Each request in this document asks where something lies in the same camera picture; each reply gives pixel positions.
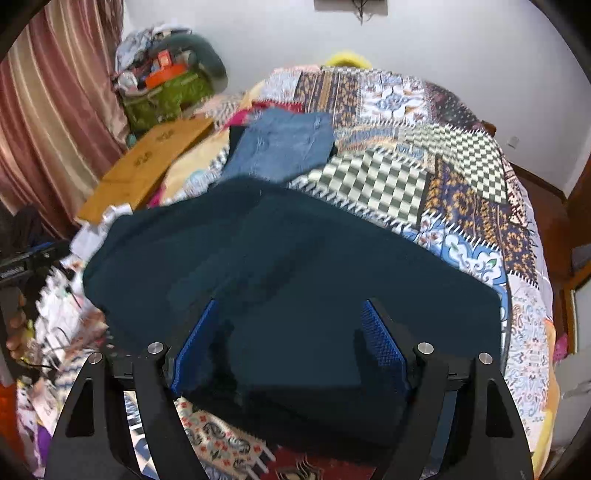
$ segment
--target checkered pattern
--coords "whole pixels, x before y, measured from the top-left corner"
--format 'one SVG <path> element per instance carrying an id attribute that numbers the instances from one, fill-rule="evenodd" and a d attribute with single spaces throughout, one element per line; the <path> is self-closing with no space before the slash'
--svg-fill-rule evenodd
<path id="1" fill-rule="evenodd" d="M 357 67 L 343 67 L 343 66 L 327 66 L 322 65 L 320 68 L 323 72 L 337 72 L 337 73 L 345 73 L 348 75 L 359 75 L 360 73 L 373 73 L 373 74 L 382 74 L 382 75 L 395 75 L 392 72 L 382 69 L 360 69 Z"/>
<path id="2" fill-rule="evenodd" d="M 452 165 L 487 200 L 506 202 L 501 153 L 487 133 L 434 124 L 400 128 L 398 139 L 441 155 L 443 161 Z"/>
<path id="3" fill-rule="evenodd" d="M 411 161 L 398 161 L 391 151 L 368 149 L 362 155 L 332 157 L 322 170 L 305 177 L 358 205 L 415 225 L 429 173 Z"/>

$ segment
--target metal bolt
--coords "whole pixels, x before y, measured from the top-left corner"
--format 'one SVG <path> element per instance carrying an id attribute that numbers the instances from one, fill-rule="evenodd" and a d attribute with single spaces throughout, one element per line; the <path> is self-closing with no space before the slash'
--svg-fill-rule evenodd
<path id="1" fill-rule="evenodd" d="M 164 350 L 164 345 L 160 342 L 154 342 L 148 345 L 148 353 L 151 353 L 152 355 L 156 355 L 162 350 Z"/>
<path id="2" fill-rule="evenodd" d="M 95 365 L 98 362 L 100 362 L 103 359 L 103 356 L 100 352 L 92 352 L 89 356 L 88 356 L 88 361 Z"/>
<path id="3" fill-rule="evenodd" d="M 433 351 L 435 350 L 433 348 L 433 345 L 431 345 L 430 343 L 427 343 L 427 342 L 421 342 L 421 343 L 419 343 L 417 345 L 417 349 L 423 355 L 431 355 L 433 353 Z"/>
<path id="4" fill-rule="evenodd" d="M 480 360 L 485 365 L 490 365 L 492 363 L 492 357 L 486 352 L 482 352 L 480 355 L 478 355 L 478 360 Z"/>

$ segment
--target pink curtain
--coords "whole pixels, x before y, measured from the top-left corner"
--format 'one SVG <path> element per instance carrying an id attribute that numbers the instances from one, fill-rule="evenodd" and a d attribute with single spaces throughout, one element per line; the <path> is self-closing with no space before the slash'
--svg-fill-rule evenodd
<path id="1" fill-rule="evenodd" d="M 51 0 L 0 63 L 1 199 L 58 236 L 125 149 L 109 80 L 122 24 L 123 0 Z"/>

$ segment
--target blue jeans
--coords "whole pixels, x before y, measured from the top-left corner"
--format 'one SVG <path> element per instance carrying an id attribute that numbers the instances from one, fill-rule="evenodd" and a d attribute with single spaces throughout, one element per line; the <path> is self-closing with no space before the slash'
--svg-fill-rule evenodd
<path id="1" fill-rule="evenodd" d="M 218 183 L 239 176 L 285 183 L 325 165 L 334 141 L 327 113 L 269 108 L 246 129 Z"/>

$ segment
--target dark teal cloth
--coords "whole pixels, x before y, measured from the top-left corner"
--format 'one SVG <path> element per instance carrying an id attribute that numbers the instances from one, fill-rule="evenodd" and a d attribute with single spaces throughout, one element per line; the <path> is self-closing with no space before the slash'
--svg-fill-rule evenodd
<path id="1" fill-rule="evenodd" d="M 186 393 L 259 435 L 279 406 L 392 444 L 405 399 L 381 381 L 360 336 L 370 297 L 438 351 L 500 351 L 490 287 L 355 215 L 250 178 L 119 218 L 84 285 L 116 343 L 138 350 L 171 338 L 194 301 L 215 298 L 218 335 Z"/>

